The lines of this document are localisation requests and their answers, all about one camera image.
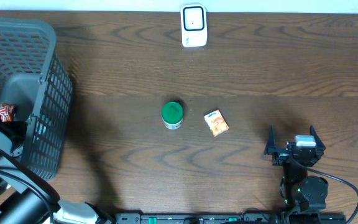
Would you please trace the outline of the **green lid jar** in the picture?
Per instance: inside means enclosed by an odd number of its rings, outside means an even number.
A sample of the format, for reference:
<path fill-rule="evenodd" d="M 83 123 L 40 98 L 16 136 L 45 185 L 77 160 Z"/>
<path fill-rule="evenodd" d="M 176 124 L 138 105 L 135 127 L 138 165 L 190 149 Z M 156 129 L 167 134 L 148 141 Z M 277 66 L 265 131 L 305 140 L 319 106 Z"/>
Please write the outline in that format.
<path fill-rule="evenodd" d="M 178 129 L 183 124 L 184 112 L 181 104 L 171 101 L 162 108 L 162 120 L 167 129 Z"/>

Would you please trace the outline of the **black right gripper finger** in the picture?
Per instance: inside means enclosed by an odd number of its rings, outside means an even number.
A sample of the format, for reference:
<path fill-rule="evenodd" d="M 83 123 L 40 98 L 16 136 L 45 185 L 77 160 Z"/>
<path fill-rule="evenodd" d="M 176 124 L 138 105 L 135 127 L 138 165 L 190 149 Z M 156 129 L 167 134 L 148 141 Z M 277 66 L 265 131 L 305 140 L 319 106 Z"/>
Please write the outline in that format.
<path fill-rule="evenodd" d="M 317 135 L 313 125 L 310 126 L 310 134 L 314 137 L 314 140 L 316 142 L 316 154 L 322 156 L 324 154 L 326 146 L 323 144 L 322 140 Z"/>
<path fill-rule="evenodd" d="M 268 140 L 264 149 L 264 155 L 273 155 L 276 152 L 273 126 L 270 127 Z"/>

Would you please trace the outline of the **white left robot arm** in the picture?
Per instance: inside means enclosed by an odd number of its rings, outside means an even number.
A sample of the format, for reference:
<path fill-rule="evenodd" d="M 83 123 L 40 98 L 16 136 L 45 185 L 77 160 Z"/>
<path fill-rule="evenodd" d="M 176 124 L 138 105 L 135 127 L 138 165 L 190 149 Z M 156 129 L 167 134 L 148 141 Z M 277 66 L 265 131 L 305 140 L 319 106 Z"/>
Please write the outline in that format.
<path fill-rule="evenodd" d="M 27 124 L 0 115 L 0 223 L 115 223 L 90 203 L 62 200 L 43 178 L 12 156 L 23 145 Z"/>

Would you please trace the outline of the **red snack packet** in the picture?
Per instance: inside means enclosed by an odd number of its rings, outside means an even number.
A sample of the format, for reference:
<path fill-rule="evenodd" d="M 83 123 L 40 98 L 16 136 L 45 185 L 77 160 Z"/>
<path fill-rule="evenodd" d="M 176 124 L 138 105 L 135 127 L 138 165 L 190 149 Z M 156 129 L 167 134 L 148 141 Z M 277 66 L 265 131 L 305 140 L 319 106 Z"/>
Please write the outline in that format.
<path fill-rule="evenodd" d="M 2 122 L 12 122 L 15 117 L 17 106 L 3 103 L 0 106 L 0 118 Z"/>

